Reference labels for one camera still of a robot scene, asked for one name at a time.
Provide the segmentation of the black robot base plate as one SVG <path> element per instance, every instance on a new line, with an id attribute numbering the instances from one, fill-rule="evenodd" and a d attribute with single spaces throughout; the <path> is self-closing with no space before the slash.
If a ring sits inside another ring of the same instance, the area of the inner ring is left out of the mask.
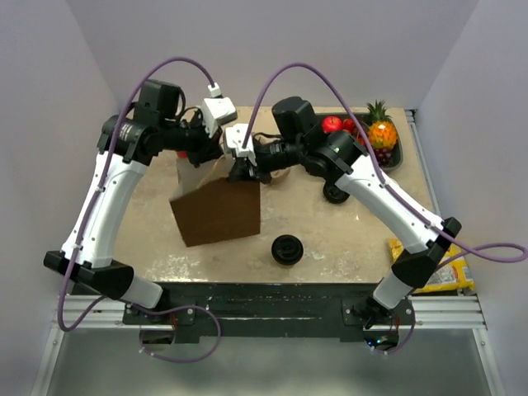
<path id="1" fill-rule="evenodd" d="M 177 343 L 202 337 L 334 338 L 363 342 L 372 331 L 381 346 L 393 346 L 398 331 L 415 323 L 409 299 L 394 310 L 376 308 L 373 284 L 165 282 L 176 313 L 148 315 L 126 305 L 122 322 L 143 329 L 176 330 Z"/>

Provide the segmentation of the brown paper bag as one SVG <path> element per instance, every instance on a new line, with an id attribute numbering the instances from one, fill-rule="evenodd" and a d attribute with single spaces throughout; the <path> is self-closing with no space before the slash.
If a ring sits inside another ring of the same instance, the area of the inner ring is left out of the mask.
<path id="1" fill-rule="evenodd" d="M 187 159 L 177 159 L 177 188 L 170 208 L 186 247 L 261 232 L 261 186 L 244 176 L 231 177 L 233 165 L 227 158 L 199 167 Z"/>

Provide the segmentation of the black coffee cup lid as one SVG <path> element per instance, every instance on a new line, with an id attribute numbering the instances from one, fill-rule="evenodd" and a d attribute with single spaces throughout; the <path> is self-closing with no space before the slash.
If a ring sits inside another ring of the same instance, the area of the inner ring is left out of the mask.
<path id="1" fill-rule="evenodd" d="M 304 245 L 294 235 L 283 234 L 273 241 L 271 255 L 277 263 L 293 266 L 303 257 Z"/>

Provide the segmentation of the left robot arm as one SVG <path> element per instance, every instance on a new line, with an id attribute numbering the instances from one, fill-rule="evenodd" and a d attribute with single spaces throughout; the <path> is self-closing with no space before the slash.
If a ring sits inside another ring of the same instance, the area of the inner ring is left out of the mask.
<path id="1" fill-rule="evenodd" d="M 219 84 L 185 121 L 186 97 L 178 85 L 146 80 L 124 115 L 101 128 L 96 166 L 87 197 L 70 235 L 58 251 L 48 251 L 44 266 L 109 299 L 142 306 L 151 323 L 171 313 L 164 288 L 114 258 L 116 237 L 130 198 L 153 158 L 162 151 L 184 152 L 199 167 L 217 158 L 222 125 L 235 120 L 233 103 Z"/>

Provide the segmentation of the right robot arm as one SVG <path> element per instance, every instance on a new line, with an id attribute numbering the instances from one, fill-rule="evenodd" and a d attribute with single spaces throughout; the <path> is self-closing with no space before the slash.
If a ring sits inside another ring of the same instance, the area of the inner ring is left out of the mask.
<path id="1" fill-rule="evenodd" d="M 351 311 L 365 328 L 387 323 L 400 302 L 440 268 L 460 222 L 421 206 L 380 168 L 375 151 L 348 130 L 326 130 L 309 101 L 287 97 L 271 113 L 279 134 L 270 142 L 258 142 L 248 124 L 225 130 L 224 147 L 235 160 L 230 176 L 267 182 L 272 172 L 300 165 L 365 205 L 399 238 L 403 250 L 370 296 Z"/>

